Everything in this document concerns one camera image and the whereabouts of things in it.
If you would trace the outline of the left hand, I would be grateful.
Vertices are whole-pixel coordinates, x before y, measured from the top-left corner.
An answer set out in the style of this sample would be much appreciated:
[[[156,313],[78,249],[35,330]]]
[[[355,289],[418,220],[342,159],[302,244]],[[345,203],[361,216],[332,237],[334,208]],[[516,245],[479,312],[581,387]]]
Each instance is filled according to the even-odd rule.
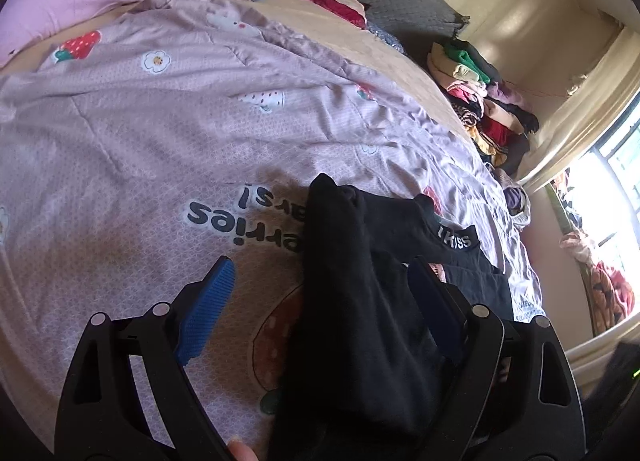
[[[232,437],[228,448],[236,461],[258,461],[258,456],[251,447],[244,444],[239,437]]]

